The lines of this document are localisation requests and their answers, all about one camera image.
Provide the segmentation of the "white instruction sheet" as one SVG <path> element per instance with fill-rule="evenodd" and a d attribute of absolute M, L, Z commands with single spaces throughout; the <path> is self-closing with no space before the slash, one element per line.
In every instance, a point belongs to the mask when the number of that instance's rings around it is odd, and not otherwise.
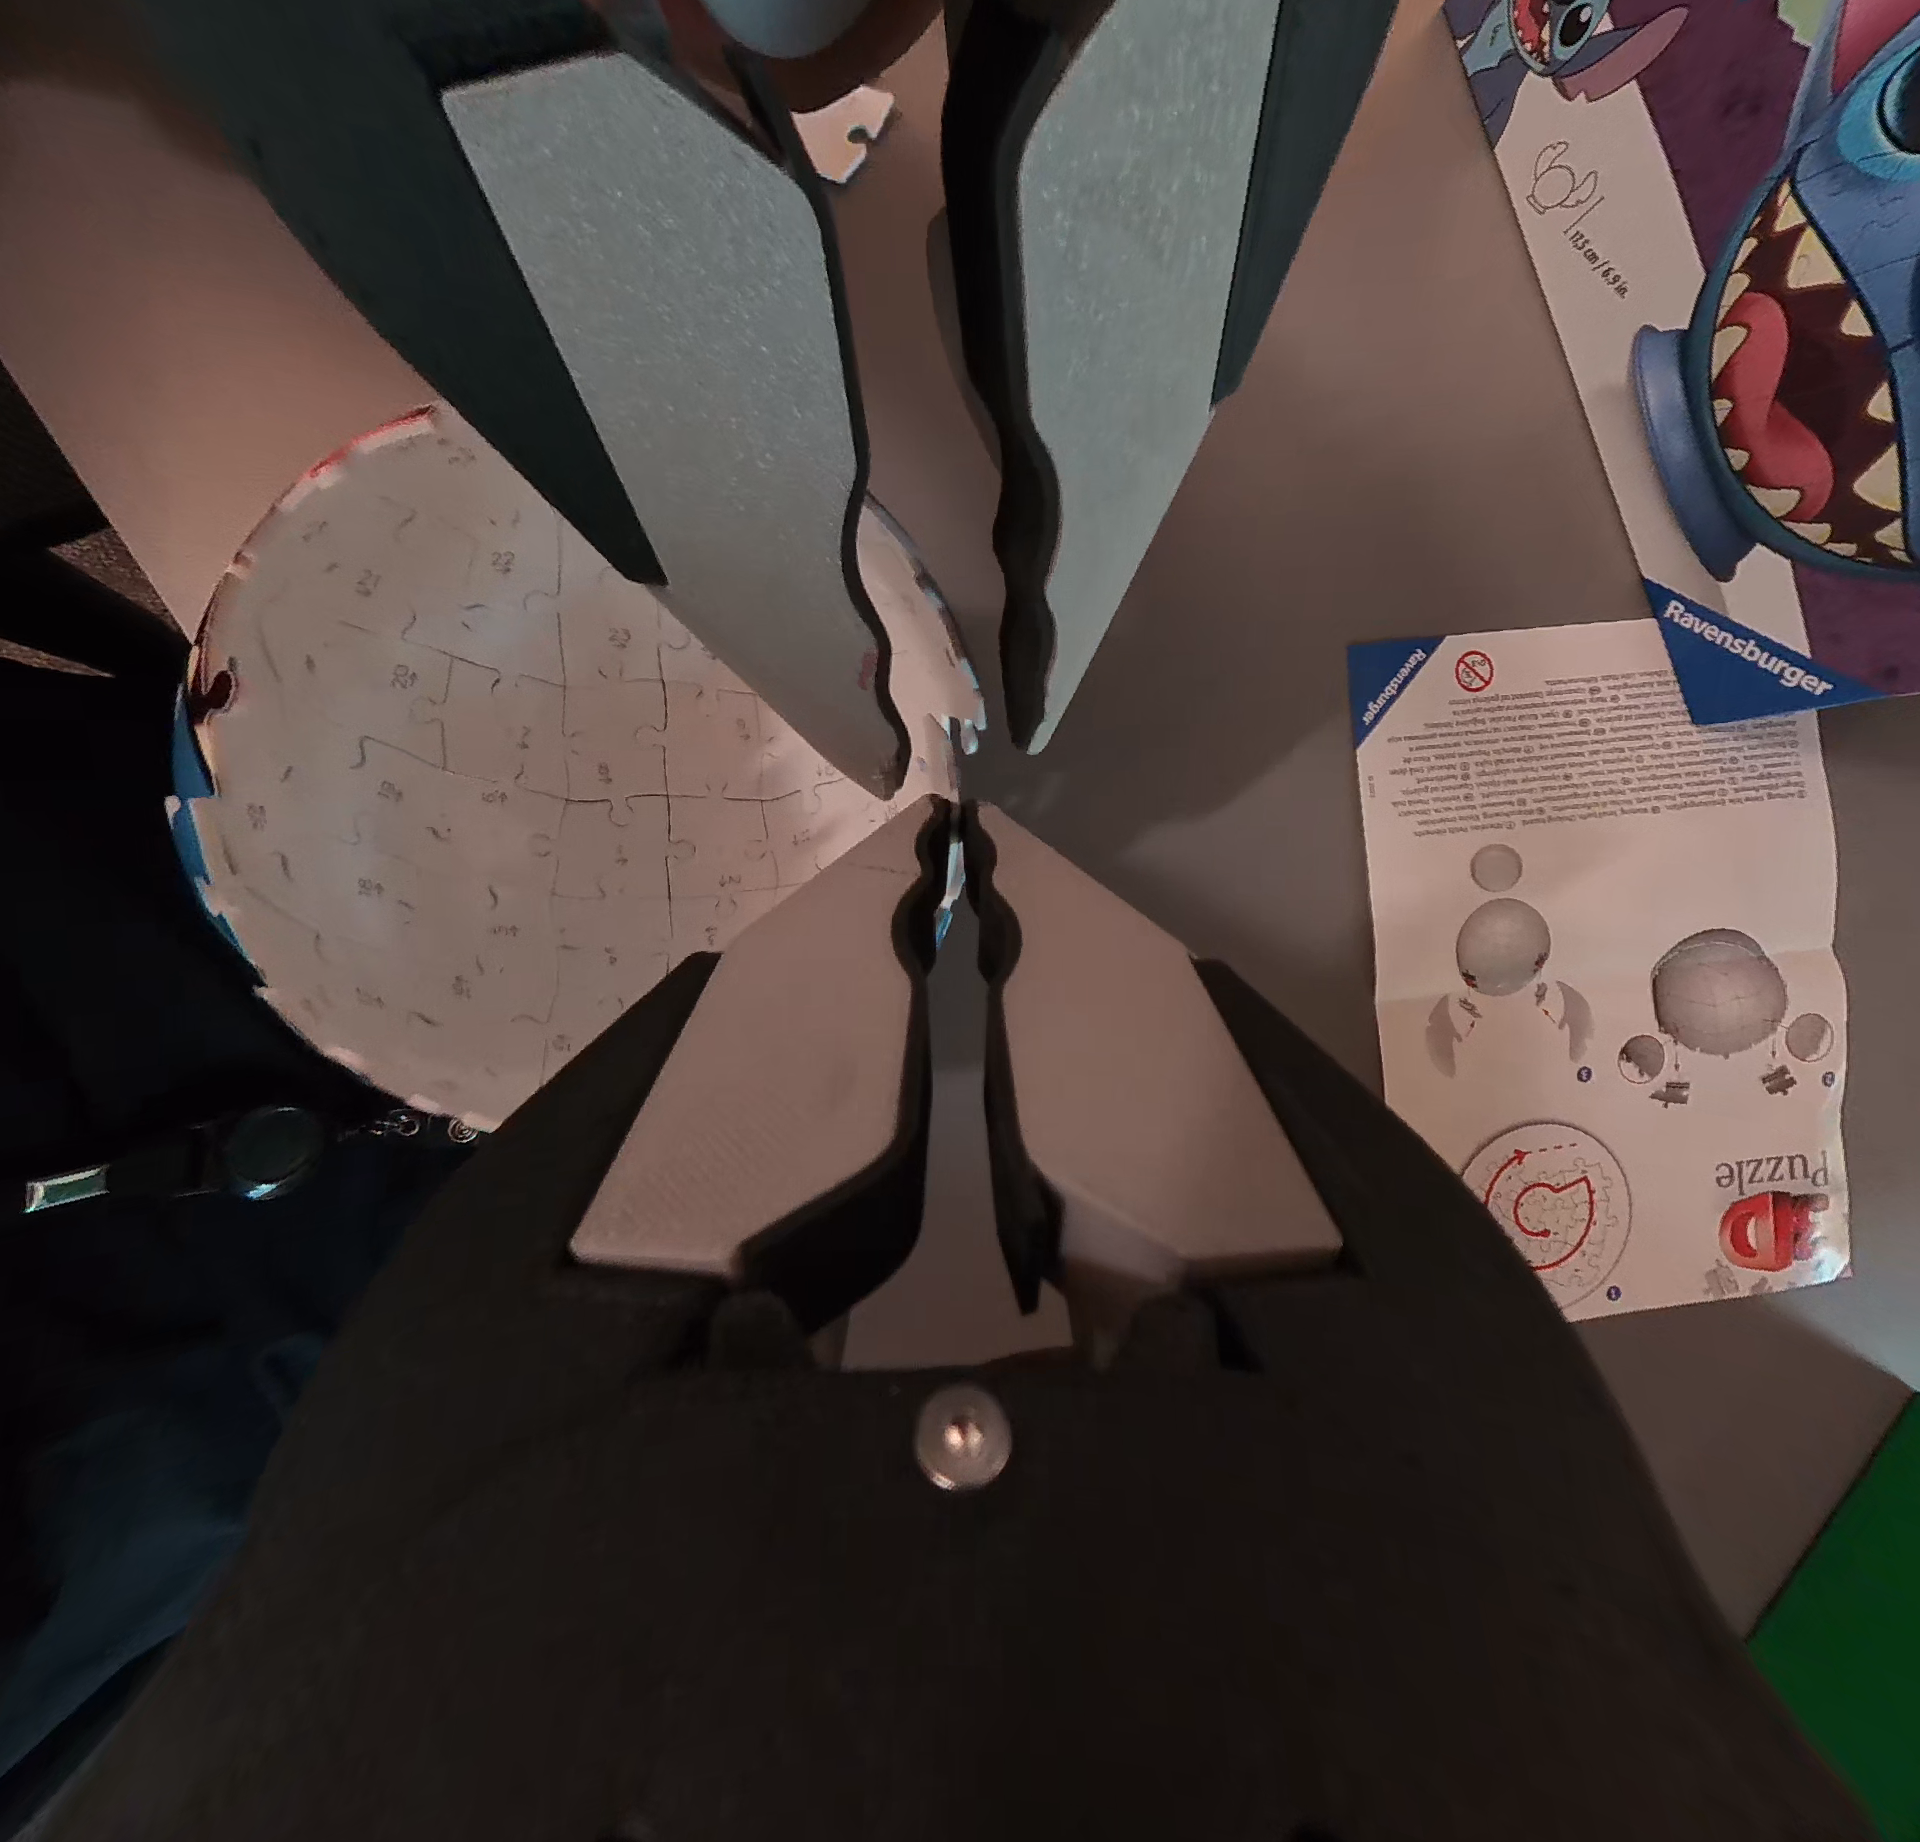
<path fill-rule="evenodd" d="M 1810 715 L 1699 727 L 1649 619 L 1351 645 L 1384 1095 L 1570 1321 L 1850 1272 Z"/>

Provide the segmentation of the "green stacked plastic bins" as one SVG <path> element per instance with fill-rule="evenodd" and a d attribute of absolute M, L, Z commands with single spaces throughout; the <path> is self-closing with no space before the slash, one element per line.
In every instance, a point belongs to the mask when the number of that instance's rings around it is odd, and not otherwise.
<path fill-rule="evenodd" d="M 1838 1502 L 1748 1652 L 1890 1841 L 1918 1836 L 1918 1397 Z"/>

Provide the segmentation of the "blue puzzle ball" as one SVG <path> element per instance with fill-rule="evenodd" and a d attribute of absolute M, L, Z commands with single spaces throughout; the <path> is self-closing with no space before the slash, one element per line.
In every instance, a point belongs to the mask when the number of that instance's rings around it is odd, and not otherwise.
<path fill-rule="evenodd" d="M 859 557 L 914 731 L 888 802 L 445 405 L 308 470 L 219 580 L 175 724 L 182 863 L 260 999 L 487 1133 L 680 960 L 949 797 L 972 666 L 878 503 Z"/>

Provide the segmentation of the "cardboard puzzle box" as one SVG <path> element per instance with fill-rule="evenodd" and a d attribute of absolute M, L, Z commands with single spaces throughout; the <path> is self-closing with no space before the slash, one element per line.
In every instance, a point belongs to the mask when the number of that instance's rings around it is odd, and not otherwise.
<path fill-rule="evenodd" d="M 1699 723 L 1918 688 L 1918 0 L 1446 0 Z"/>

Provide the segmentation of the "white puzzle piece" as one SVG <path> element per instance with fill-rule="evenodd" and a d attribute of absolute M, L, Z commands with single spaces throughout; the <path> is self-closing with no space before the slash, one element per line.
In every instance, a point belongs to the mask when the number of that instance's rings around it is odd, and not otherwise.
<path fill-rule="evenodd" d="M 814 111 L 794 111 L 793 130 L 807 163 L 829 188 L 843 188 L 871 160 L 871 150 L 897 121 L 890 89 L 861 85 Z"/>

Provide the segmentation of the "black badge reel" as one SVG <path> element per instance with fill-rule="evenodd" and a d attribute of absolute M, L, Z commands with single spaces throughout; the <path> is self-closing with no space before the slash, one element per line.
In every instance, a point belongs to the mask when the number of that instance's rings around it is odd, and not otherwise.
<path fill-rule="evenodd" d="M 351 1141 L 471 1149 L 490 1124 L 413 1107 L 361 1124 L 326 1119 L 296 1104 L 266 1104 L 154 1134 L 114 1157 L 22 1184 L 24 1216 L 72 1205 L 125 1197 L 228 1197 L 266 1201 L 308 1182 L 324 1157 Z"/>

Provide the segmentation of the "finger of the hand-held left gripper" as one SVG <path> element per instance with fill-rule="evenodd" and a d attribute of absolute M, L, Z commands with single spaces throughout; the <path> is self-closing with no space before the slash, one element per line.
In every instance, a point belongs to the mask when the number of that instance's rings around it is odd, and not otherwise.
<path fill-rule="evenodd" d="M 907 775 L 859 567 L 871 445 L 823 180 L 763 61 L 737 123 L 670 60 L 442 94 L 664 574 L 662 604 L 880 799 Z"/>
<path fill-rule="evenodd" d="M 965 0 L 941 165 L 996 435 L 1012 743 L 1044 750 L 1215 408 L 1282 0 Z"/>

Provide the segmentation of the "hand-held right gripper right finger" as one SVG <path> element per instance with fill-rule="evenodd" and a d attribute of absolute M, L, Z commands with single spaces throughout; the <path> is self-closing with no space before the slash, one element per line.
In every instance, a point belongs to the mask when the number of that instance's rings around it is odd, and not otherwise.
<path fill-rule="evenodd" d="M 965 868 L 988 984 L 997 1242 L 1023 1310 L 1076 1342 L 1145 1301 L 1330 1266 L 1341 1236 L 1188 949 L 1004 812 Z"/>

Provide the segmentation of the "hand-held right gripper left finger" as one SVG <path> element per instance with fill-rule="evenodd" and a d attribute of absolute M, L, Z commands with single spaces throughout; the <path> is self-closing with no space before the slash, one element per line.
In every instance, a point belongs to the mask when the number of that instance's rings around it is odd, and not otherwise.
<path fill-rule="evenodd" d="M 810 1336 L 904 1263 L 952 823 L 917 799 L 726 945 L 570 1239 L 576 1263 L 766 1292 Z"/>

